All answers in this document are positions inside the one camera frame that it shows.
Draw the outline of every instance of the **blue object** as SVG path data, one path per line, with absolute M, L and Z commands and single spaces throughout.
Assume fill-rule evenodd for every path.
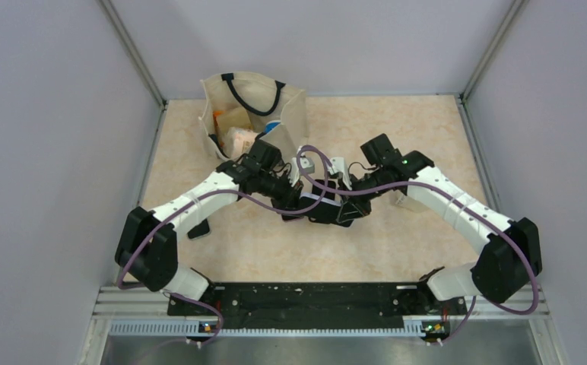
M 265 126 L 265 133 L 271 132 L 271 130 L 273 128 L 275 128 L 276 125 L 278 125 L 278 124 L 280 124 L 280 121 L 279 120 L 272 120 L 269 123 L 267 123 L 267 125 Z

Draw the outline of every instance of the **gray floor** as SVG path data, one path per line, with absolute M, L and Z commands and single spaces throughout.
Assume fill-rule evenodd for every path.
M 538 365 L 528 322 L 470 322 L 443 348 L 417 346 L 403 338 L 222 338 L 198 351 L 168 344 L 135 362 L 168 338 L 112 337 L 102 365 L 304 364 Z

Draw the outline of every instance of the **bag handle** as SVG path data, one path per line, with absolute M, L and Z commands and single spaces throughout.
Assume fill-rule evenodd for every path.
M 231 93 L 235 97 L 235 100 L 237 100 L 237 102 L 240 103 L 241 106 L 244 106 L 244 109 L 250 111 L 253 114 L 256 114 L 257 116 L 268 116 L 269 114 L 274 112 L 275 108 L 278 107 L 278 103 L 280 102 L 280 92 L 282 91 L 282 88 L 285 85 L 284 82 L 280 82 L 278 80 L 275 81 L 276 91 L 274 104 L 271 106 L 271 109 L 267 110 L 266 112 L 261 112 L 247 104 L 246 101 L 244 101 L 242 97 L 237 93 L 237 90 L 235 90 L 235 87 L 233 86 L 233 74 L 222 74 L 222 80 L 226 81 L 229 85 L 229 90 L 231 90 Z

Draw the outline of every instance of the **wooden tabletop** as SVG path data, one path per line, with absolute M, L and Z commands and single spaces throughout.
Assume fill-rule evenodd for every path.
M 309 97 L 306 103 L 309 143 L 328 156 L 365 163 L 362 143 L 386 133 L 402 154 L 423 152 L 454 183 L 484 201 L 454 97 Z M 144 208 L 181 195 L 220 163 L 198 140 L 204 105 L 203 100 L 170 101 Z M 363 172 L 355 166 L 352 173 Z M 179 260 L 214 281 L 412 281 L 435 267 L 477 259 L 438 214 L 394 206 L 393 194 L 375 199 L 372 214 L 349 228 L 307 220 L 284 223 L 243 199 L 209 217 L 209 236 L 181 240 Z

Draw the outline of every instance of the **white wall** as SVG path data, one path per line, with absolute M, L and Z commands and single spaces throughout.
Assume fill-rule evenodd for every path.
M 257 71 L 310 94 L 461 92 L 511 0 L 114 0 L 164 97 Z
M 0 364 L 76 361 L 158 108 L 95 1 L 0 1 Z
M 502 206 L 540 227 L 570 363 L 587 363 L 587 1 L 530 2 L 470 108 Z

